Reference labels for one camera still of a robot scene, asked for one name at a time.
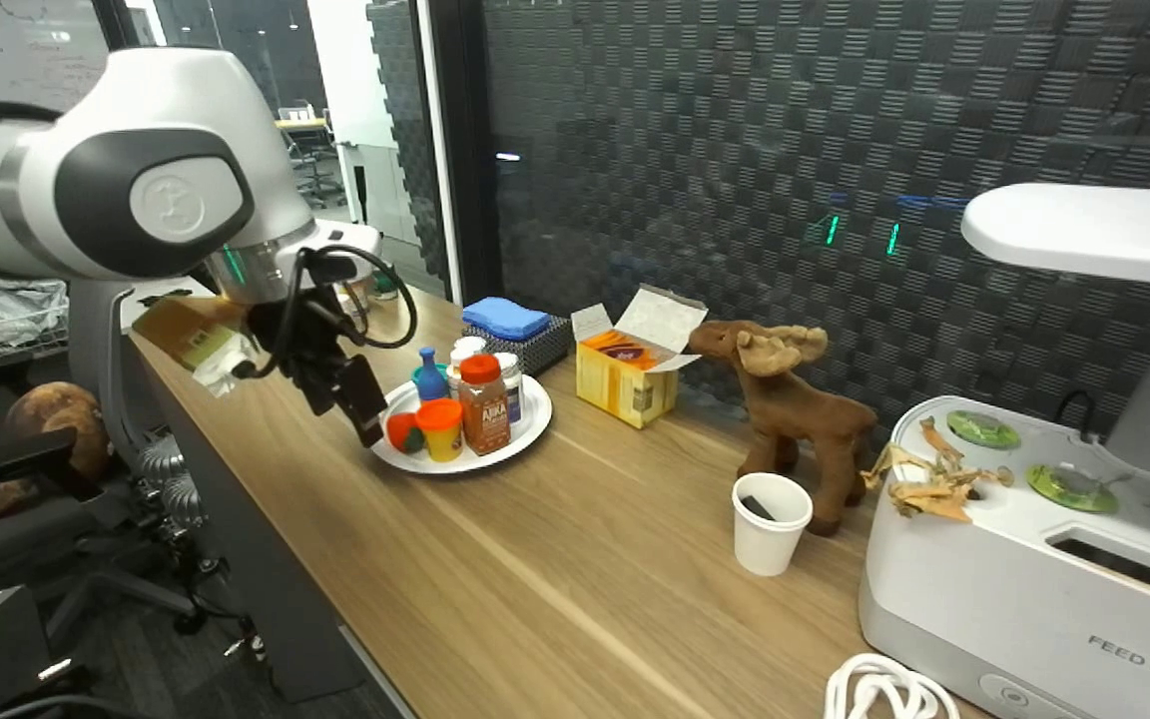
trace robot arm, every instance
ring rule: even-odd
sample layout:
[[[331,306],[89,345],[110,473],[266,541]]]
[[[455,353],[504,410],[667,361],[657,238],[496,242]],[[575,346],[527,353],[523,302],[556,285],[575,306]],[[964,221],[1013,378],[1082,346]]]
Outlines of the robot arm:
[[[343,403],[363,438],[385,397],[337,346],[363,337],[331,286],[390,270],[370,254],[375,238],[313,214],[258,87],[227,51],[110,51],[61,120],[0,117],[0,277],[178,277],[209,265],[253,306],[266,366],[287,373],[315,410]]]

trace brown stuffed moose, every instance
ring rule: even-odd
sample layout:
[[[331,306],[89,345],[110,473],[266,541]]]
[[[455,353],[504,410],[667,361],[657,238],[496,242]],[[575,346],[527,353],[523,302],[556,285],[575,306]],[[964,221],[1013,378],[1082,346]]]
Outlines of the brown stuffed moose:
[[[759,329],[749,320],[708,320],[692,330],[692,353],[715,365],[732,365],[744,387],[745,423],[753,447],[744,473],[781,473],[800,463],[800,438],[814,447],[820,486],[814,495],[814,535],[841,526],[848,505],[861,498],[860,485],[860,442],[873,426],[873,410],[848,397],[829,397],[793,377],[828,353],[822,329]]]

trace wooden countertop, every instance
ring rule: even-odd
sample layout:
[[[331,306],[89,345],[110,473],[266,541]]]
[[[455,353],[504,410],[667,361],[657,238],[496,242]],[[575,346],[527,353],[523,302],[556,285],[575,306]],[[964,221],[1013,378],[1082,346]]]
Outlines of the wooden countertop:
[[[431,296],[419,324],[414,345],[367,353],[385,387],[460,330]],[[870,505],[834,541],[806,535],[785,577],[739,570],[744,438],[687,407],[636,431],[575,399],[558,365],[530,451],[414,479],[279,377],[217,399],[137,345],[419,714],[822,714],[828,675],[866,651]]]

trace cardboard box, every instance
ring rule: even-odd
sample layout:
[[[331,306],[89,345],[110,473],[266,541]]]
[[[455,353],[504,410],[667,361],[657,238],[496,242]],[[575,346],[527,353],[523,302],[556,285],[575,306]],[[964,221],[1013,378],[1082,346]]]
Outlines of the cardboard box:
[[[681,346],[701,314],[701,302],[647,285],[620,324],[603,302],[575,313],[575,397],[631,426],[655,423],[677,399],[677,366],[697,361]]]

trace plush toy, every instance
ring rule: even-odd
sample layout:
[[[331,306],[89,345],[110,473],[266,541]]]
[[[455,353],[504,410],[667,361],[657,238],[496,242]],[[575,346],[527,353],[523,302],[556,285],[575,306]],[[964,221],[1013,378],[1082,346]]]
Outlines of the plush toy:
[[[848,397],[829,397],[793,377],[793,366],[828,353],[822,329],[759,329],[749,320],[708,320],[692,337],[692,353],[732,365],[744,387],[753,447],[744,473],[781,473],[800,463],[800,438],[814,447],[820,486],[814,535],[841,526],[848,505],[861,498],[860,442],[873,426],[873,410]]]
[[[40,383],[8,407],[8,434],[37,438],[46,431],[77,431],[66,467],[46,479],[54,479],[66,495],[94,495],[110,463],[110,442],[102,434],[94,397],[77,383]],[[0,479],[0,517],[17,517],[40,495],[54,493],[46,479]]]

